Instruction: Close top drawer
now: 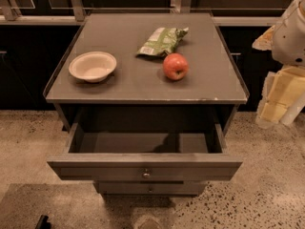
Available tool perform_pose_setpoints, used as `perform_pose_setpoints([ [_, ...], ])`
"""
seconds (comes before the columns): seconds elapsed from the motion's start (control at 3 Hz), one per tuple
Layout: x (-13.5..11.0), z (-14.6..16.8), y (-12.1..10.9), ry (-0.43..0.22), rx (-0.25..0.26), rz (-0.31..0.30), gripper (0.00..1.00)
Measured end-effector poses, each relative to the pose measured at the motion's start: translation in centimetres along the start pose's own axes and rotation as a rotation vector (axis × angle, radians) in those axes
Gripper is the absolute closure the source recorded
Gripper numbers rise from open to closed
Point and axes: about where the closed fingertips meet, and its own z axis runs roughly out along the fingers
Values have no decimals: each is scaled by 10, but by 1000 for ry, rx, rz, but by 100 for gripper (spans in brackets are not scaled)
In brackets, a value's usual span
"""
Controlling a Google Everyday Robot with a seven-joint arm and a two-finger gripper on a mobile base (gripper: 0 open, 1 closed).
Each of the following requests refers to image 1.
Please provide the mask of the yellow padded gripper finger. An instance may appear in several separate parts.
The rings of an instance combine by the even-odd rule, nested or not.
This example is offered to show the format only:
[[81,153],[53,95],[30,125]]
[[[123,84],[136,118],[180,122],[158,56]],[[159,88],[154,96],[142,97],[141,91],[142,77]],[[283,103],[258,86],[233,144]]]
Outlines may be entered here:
[[256,38],[252,47],[259,51],[270,51],[272,49],[274,31],[274,26],[269,27],[258,38]]

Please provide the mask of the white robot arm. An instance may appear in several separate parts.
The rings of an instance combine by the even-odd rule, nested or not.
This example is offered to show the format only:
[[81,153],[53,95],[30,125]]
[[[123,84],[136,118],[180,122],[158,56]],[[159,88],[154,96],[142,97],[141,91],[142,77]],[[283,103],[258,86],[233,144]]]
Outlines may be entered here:
[[305,66],[305,0],[294,0],[274,25],[253,42],[260,51],[271,51],[283,65]]

